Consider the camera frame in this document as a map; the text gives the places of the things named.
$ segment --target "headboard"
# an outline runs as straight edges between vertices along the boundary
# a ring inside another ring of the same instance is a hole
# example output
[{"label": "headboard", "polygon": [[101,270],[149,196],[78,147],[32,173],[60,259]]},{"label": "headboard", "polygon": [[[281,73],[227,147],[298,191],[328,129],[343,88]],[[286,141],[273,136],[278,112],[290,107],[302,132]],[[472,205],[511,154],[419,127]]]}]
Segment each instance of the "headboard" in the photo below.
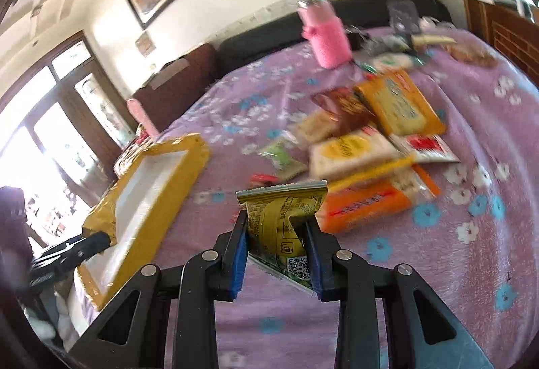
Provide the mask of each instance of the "headboard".
[{"label": "headboard", "polygon": [[[440,21],[452,22],[451,15],[438,0],[411,0],[419,16],[431,16]],[[335,12],[345,25],[374,28],[389,25],[387,0],[338,0],[332,1]],[[275,51],[304,41],[301,37],[302,22],[297,13],[231,37],[218,48],[220,74],[238,69]]]}]

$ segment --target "triangular cutout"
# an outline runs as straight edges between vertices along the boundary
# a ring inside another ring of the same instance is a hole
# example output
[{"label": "triangular cutout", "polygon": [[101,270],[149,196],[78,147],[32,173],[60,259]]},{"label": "triangular cutout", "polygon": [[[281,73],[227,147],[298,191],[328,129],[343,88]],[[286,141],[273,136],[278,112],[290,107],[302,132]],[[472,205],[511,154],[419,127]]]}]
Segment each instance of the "triangular cutout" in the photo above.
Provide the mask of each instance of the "triangular cutout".
[{"label": "triangular cutout", "polygon": [[439,313],[421,291],[414,291],[413,298],[416,301],[423,336],[429,345],[452,340],[456,337],[456,331],[447,319]]},{"label": "triangular cutout", "polygon": [[109,341],[117,345],[127,343],[139,297],[139,291],[133,291],[126,297],[123,304],[110,317],[103,329],[99,331],[98,338],[100,340]]}]

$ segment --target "qr code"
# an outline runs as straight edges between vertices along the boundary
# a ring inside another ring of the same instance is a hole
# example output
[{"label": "qr code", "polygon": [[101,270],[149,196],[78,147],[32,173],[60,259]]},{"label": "qr code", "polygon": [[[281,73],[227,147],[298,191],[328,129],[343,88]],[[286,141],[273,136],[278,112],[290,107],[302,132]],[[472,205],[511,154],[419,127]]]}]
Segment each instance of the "qr code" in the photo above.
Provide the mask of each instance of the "qr code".
[{"label": "qr code", "polygon": [[309,263],[306,256],[288,258],[288,271],[300,279],[311,279],[311,274],[309,273]]}]

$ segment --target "purple blanket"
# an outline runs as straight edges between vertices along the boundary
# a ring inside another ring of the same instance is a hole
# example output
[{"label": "purple blanket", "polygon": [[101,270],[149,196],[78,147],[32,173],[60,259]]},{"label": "purple blanket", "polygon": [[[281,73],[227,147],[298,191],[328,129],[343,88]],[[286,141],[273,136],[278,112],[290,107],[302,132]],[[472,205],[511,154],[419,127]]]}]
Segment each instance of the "purple blanket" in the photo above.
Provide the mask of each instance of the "purple blanket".
[{"label": "purple blanket", "polygon": [[[480,42],[465,31],[439,33]],[[494,51],[500,64],[489,70],[459,63],[442,49],[433,51],[432,60],[410,74],[445,115],[444,139],[462,163],[425,167],[443,191],[435,202],[338,239],[371,263],[411,264],[494,366],[505,369],[539,328],[539,164],[534,161],[539,94]],[[257,149],[313,111],[312,94],[361,79],[352,64],[320,68],[310,46],[300,44],[216,83],[161,138],[201,133],[212,155],[157,263],[163,268],[183,264],[231,230],[238,210],[235,192],[247,186],[250,174],[273,172]],[[216,304],[220,368],[332,367],[338,311],[338,304],[320,303],[248,264],[238,300]],[[380,352],[387,367],[385,337]]]}]

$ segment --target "window pane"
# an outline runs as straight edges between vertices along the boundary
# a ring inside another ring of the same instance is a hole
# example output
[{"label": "window pane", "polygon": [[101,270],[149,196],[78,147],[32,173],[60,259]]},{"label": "window pane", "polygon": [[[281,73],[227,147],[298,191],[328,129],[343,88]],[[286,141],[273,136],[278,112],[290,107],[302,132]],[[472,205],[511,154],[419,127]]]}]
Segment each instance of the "window pane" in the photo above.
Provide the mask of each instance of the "window pane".
[{"label": "window pane", "polygon": [[0,148],[4,147],[28,112],[55,84],[50,70],[45,67],[17,92],[0,113]]},{"label": "window pane", "polygon": [[50,156],[71,179],[99,197],[103,194],[110,181],[101,169],[97,156],[58,103],[47,110],[34,130]]},{"label": "window pane", "polygon": [[13,136],[0,158],[0,186],[5,185],[23,190],[28,225],[48,244],[79,234],[90,212],[24,127]]},{"label": "window pane", "polygon": [[80,80],[75,89],[110,137],[122,149],[126,148],[135,136],[93,74]]},{"label": "window pane", "polygon": [[55,68],[59,78],[64,78],[73,71],[82,62],[90,58],[90,53],[86,49],[83,41],[73,45],[69,50],[61,53],[52,61],[52,66]]}]

